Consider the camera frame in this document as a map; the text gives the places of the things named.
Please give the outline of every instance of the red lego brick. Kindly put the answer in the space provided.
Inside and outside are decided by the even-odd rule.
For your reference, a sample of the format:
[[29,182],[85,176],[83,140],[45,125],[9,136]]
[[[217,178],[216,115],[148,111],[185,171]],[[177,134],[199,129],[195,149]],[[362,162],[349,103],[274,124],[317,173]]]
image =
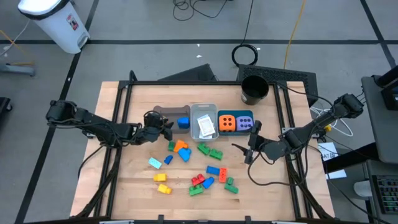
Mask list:
[[206,180],[205,177],[203,175],[199,174],[198,177],[192,178],[192,185],[196,186],[198,184],[203,183],[205,180]]
[[218,181],[220,181],[221,183],[226,182],[226,168],[220,169],[220,176],[218,177]]

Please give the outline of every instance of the gray floor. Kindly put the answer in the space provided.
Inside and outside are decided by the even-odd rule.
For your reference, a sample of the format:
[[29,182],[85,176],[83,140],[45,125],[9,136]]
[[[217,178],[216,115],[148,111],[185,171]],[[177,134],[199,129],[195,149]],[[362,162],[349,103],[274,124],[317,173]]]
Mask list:
[[[75,0],[76,10],[86,21],[93,0]],[[386,40],[397,40],[394,0],[367,0]],[[222,1],[200,2],[198,8],[217,12]],[[289,39],[300,10],[300,1],[254,1],[248,39]],[[0,1],[0,29],[15,37],[26,18],[16,9],[17,1]],[[216,19],[199,14],[186,22],[172,16],[172,0],[100,0],[90,27],[93,40],[156,39],[240,39],[246,27],[249,1],[227,2]],[[185,12],[176,12],[186,17]],[[46,40],[31,23],[21,36],[24,40]],[[302,40],[377,40],[360,1],[308,0],[295,39]],[[47,126],[44,119],[50,100],[59,98],[73,55],[52,44],[21,45],[35,57],[37,76],[0,74],[0,96],[12,99],[14,110],[0,129],[0,217],[14,222],[33,168],[39,156]],[[234,80],[238,69],[230,55],[234,44],[146,44],[87,45],[78,62],[67,99],[94,111],[101,82],[125,80],[134,70],[139,80],[157,80],[168,75],[209,63],[220,80]],[[255,44],[258,65],[282,68],[286,45]],[[398,45],[389,45],[398,58]],[[0,63],[25,61],[12,49]],[[239,50],[237,60],[248,63],[250,51]],[[383,50],[377,45],[293,45],[287,69],[315,72],[318,92],[330,100],[349,92],[361,93],[360,78],[383,74],[390,69]],[[368,112],[347,123],[353,138],[331,133],[331,137],[357,148],[374,141]],[[40,176],[25,222],[67,218],[76,187],[76,173],[82,162],[86,139],[76,130],[57,130]],[[363,178],[361,166],[347,170],[348,178],[334,183],[356,198],[352,184]],[[336,216],[344,220],[367,221],[338,192],[331,189]]]

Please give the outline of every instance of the purple die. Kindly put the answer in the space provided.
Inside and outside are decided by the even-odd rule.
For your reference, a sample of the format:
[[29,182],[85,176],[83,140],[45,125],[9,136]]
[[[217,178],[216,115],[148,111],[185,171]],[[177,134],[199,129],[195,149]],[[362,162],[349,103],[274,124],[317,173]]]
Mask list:
[[253,127],[253,119],[249,116],[240,116],[236,118],[236,130],[246,131]]

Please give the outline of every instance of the wooden table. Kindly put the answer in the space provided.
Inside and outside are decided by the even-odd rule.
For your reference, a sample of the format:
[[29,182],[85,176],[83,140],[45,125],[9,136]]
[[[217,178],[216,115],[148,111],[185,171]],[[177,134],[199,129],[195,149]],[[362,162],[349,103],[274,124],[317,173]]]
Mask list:
[[[289,82],[288,86],[304,92],[302,82]],[[118,82],[103,82],[99,93],[95,114],[111,119]],[[131,104],[128,112],[128,123],[143,123],[143,115],[154,106],[179,107],[194,103],[214,103],[219,110],[252,110],[254,119],[262,122],[260,135],[269,139],[277,139],[280,134],[275,97],[272,87],[268,96],[256,106],[245,105],[241,99],[240,86],[218,85],[134,85]],[[289,91],[296,126],[303,126],[311,121],[307,98]],[[287,113],[280,90],[282,107],[286,126]],[[166,220],[243,220],[250,215],[253,220],[295,220],[290,188],[283,185],[260,187],[248,178],[248,165],[243,160],[242,152],[231,146],[236,143],[248,145],[248,136],[220,136],[209,143],[212,148],[223,151],[222,161],[204,156],[189,134],[175,134],[174,139],[186,141],[192,149],[191,159],[185,163],[178,154],[172,152],[174,159],[169,166],[163,165],[156,170],[148,164],[150,157],[159,161],[170,154],[168,142],[161,136],[154,143],[141,146],[128,146],[123,149],[118,175],[117,189],[113,205],[113,219],[156,220],[159,214]],[[85,157],[98,148],[97,140],[88,140]],[[76,215],[91,199],[98,188],[105,150],[90,159],[81,171],[71,215]],[[205,173],[206,166],[227,167],[228,176],[235,179],[234,185],[239,188],[238,194],[225,190],[224,184],[215,183],[203,194],[190,197],[188,188],[191,178]],[[330,215],[334,216],[328,186],[320,159],[320,154],[308,148],[308,188],[319,204]],[[159,173],[167,174],[166,185],[172,188],[171,195],[157,191],[158,182],[153,176]],[[281,181],[288,182],[284,159],[279,159],[273,166],[258,159],[251,169],[251,175],[258,182]],[[301,191],[297,188],[302,216],[305,217]],[[104,195],[101,214],[105,213],[108,192]]]

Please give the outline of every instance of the green lego brick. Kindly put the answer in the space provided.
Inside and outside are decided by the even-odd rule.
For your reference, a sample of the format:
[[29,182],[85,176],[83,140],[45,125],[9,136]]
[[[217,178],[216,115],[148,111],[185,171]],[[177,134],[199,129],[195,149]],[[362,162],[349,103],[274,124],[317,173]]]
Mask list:
[[223,158],[223,152],[212,149],[210,152],[210,157],[221,160]]
[[234,187],[232,185],[226,184],[224,186],[224,189],[229,190],[230,192],[237,194],[239,192],[239,189],[237,187]]
[[198,149],[206,156],[210,153],[210,148],[205,143],[199,144]]
[[201,187],[201,185],[196,185],[196,187],[191,186],[189,188],[190,196],[194,196],[194,195],[201,194],[201,193],[203,193],[203,187]]
[[174,152],[174,147],[175,147],[175,142],[169,141],[169,148],[168,148],[168,150]]
[[234,183],[234,179],[232,177],[228,177],[228,179],[226,180],[226,184],[232,185],[233,183]]

